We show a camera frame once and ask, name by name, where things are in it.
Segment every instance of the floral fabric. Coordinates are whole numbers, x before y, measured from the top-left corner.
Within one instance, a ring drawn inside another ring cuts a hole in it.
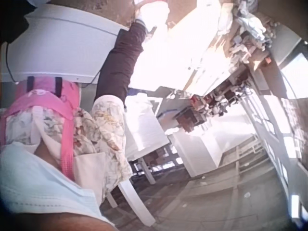
[[[42,110],[44,132],[61,144],[64,119],[52,109],[43,107]],[[124,155],[126,138],[123,112],[121,100],[111,95],[98,98],[91,113],[81,108],[75,111],[74,156],[105,153],[103,199],[119,182],[128,180],[132,175]],[[6,144],[16,141],[24,145],[38,145],[37,139],[33,139],[34,135],[37,136],[35,133],[38,131],[35,129],[32,108],[7,117]],[[59,164],[60,152],[51,154]]]

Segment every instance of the window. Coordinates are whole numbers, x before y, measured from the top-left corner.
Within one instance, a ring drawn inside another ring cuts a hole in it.
[[[292,195],[291,197],[291,217],[299,218],[299,196]]]
[[[266,143],[266,144],[267,144],[267,147],[269,149],[269,154],[273,157],[274,160],[276,160],[276,156],[275,156],[275,153],[274,153],[272,147],[268,143]]]
[[[285,182],[288,184],[288,172],[281,162],[280,162],[280,167],[281,167],[281,171],[282,171],[282,176],[283,176]]]
[[[182,160],[181,157],[176,158],[175,160],[176,160],[176,162],[177,162],[179,165],[183,164],[183,160]]]
[[[264,119],[263,121],[264,121],[264,125],[265,125],[266,130],[268,132],[271,132],[273,135],[275,135],[276,133],[275,133],[275,129],[274,129],[273,124],[267,119]]]
[[[269,120],[269,117],[266,114],[266,111],[265,111],[265,109],[262,105],[261,100],[259,99],[258,95],[255,93],[255,91],[253,89],[251,89],[251,92],[253,94],[251,95],[250,99],[251,99],[252,106],[255,108],[254,113],[257,113],[259,119],[263,120],[263,123],[264,123],[266,130],[268,132],[272,133],[273,135],[276,135],[275,128],[274,128],[272,122]]]
[[[297,158],[302,160],[301,141],[297,138],[294,138],[294,147]]]
[[[262,121],[261,121],[261,119],[260,119],[258,113],[256,112],[255,108],[254,108],[253,105],[251,104],[251,101],[250,101],[250,100],[248,100],[248,105],[249,105],[249,107],[250,107],[250,109],[251,109],[251,111],[252,111],[252,117],[253,117],[253,119],[254,119],[256,122],[262,124]]]
[[[171,151],[173,154],[178,153],[177,149],[174,146],[172,146]]]
[[[163,165],[163,169],[167,169],[174,166],[175,166],[174,163],[172,161],[169,161],[168,163]]]

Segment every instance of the bright light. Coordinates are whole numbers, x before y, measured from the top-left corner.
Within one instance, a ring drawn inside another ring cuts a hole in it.
[[[139,171],[137,164],[134,164],[134,167],[137,171]]]
[[[308,91],[303,87],[308,84],[308,61],[302,53],[284,67],[282,73],[285,78],[288,79],[288,81],[286,81],[285,78],[283,78],[288,99],[308,97]]]
[[[163,169],[167,169],[167,168],[174,167],[174,166],[175,166],[174,163],[170,161],[163,165]]]
[[[178,153],[177,149],[174,146],[172,146],[171,150],[172,150],[172,154]]]
[[[181,157],[175,159],[179,165],[183,164],[183,160]]]
[[[179,128],[169,128],[167,129],[167,131],[165,131],[165,135],[168,136],[178,131],[179,131]]]
[[[296,158],[296,151],[295,151],[295,145],[294,145],[294,139],[291,136],[284,137],[284,145],[287,149],[287,153],[289,158]]]
[[[302,219],[304,219],[305,221],[308,221],[308,212],[303,206],[302,206]]]
[[[299,196],[292,195],[291,197],[291,217],[299,218]]]

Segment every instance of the person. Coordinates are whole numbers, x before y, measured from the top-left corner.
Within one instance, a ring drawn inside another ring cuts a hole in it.
[[[1,200],[29,230],[115,230],[100,203],[131,168],[125,158],[124,101],[142,43],[166,23],[168,4],[143,5],[100,71],[91,113],[76,83],[29,77],[1,116]]]

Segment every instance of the white surface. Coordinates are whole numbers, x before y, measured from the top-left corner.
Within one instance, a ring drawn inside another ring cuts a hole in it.
[[[211,155],[200,137],[186,134],[182,128],[169,137],[191,177],[216,168]]]
[[[108,193],[106,195],[106,197],[107,197],[107,200],[108,200],[109,204],[111,205],[111,207],[112,208],[116,208],[117,207],[117,203],[116,203],[115,199],[113,198],[113,196],[111,195],[111,193]]]
[[[232,105],[227,111],[224,116],[211,119],[210,130],[222,152],[236,147],[255,134],[255,129],[242,105]]]
[[[129,161],[144,155],[169,143],[152,111],[152,104],[145,94],[128,96],[125,101],[125,156]]]
[[[221,13],[218,23],[218,35],[225,35],[230,32],[233,20],[233,3],[224,3],[221,7]]]
[[[145,207],[129,180],[119,183],[118,186],[140,221],[146,226],[152,226],[155,223],[155,219]]]
[[[304,87],[308,85],[308,60],[302,53],[284,67],[282,73],[288,79],[288,81],[286,81],[285,78],[283,79],[287,89],[288,99],[302,99],[308,97],[308,91]]]
[[[113,48],[120,28],[125,28],[88,12],[51,4],[39,7],[26,18],[29,29],[10,44],[8,52],[9,67],[18,81],[29,75],[49,75],[91,82]],[[5,65],[1,73],[2,81],[9,81]]]

